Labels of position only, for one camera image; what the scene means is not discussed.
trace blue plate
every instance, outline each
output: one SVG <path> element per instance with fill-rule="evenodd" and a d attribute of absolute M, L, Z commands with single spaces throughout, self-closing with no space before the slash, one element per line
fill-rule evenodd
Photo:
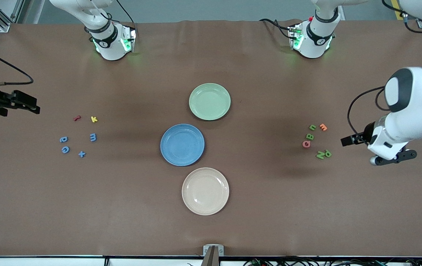
<path fill-rule="evenodd" d="M 163 134 L 160 151 L 163 158 L 172 165 L 191 165 L 204 152 L 204 137 L 196 127 L 181 123 Z"/>

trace green plate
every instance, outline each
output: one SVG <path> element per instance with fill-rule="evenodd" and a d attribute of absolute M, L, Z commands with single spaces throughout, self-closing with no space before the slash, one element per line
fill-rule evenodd
<path fill-rule="evenodd" d="M 189 96 L 189 108 L 195 116 L 203 120 L 216 120 L 223 117 L 231 107 L 231 96 L 216 83 L 199 85 Z"/>

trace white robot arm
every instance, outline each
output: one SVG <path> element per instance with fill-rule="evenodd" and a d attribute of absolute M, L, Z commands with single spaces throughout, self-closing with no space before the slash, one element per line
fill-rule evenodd
<path fill-rule="evenodd" d="M 307 58 L 322 56 L 329 49 L 334 29 L 340 21 L 338 6 L 358 5 L 368 0 L 311 0 L 316 13 L 289 31 L 290 47 Z"/>
<path fill-rule="evenodd" d="M 421 0 L 400 0 L 400 5 L 410 15 L 422 19 Z M 390 113 L 370 123 L 363 133 L 341 140 L 343 146 L 366 142 L 376 154 L 370 160 L 372 165 L 398 163 L 417 156 L 405 146 L 422 138 L 422 67 L 396 71 L 385 85 L 385 101 Z"/>
<path fill-rule="evenodd" d="M 113 0 L 50 0 L 52 5 L 70 13 L 85 25 L 96 50 L 107 60 L 121 59 L 133 50 L 135 29 L 112 22 L 102 10 Z"/>

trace yellow tape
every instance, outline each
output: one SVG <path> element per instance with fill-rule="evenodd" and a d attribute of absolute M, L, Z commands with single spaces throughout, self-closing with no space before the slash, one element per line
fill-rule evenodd
<path fill-rule="evenodd" d="M 398 5 L 398 0 L 391 0 L 391 5 L 397 10 L 400 9 Z M 395 11 L 395 15 L 397 20 L 403 20 L 403 17 L 400 16 L 400 13 L 398 11 Z"/>

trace gray floor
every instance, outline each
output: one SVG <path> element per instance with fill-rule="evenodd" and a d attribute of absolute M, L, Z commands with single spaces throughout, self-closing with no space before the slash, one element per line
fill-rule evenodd
<path fill-rule="evenodd" d="M 120 0 L 137 23 L 179 22 L 182 20 L 306 20 L 314 14 L 310 0 Z M 114 2 L 105 8 L 113 18 L 129 21 Z M 346 20 L 395 20 L 395 13 L 380 0 L 369 0 L 357 6 L 344 6 Z M 30 0 L 24 23 L 76 24 L 69 13 L 54 7 L 49 0 Z"/>

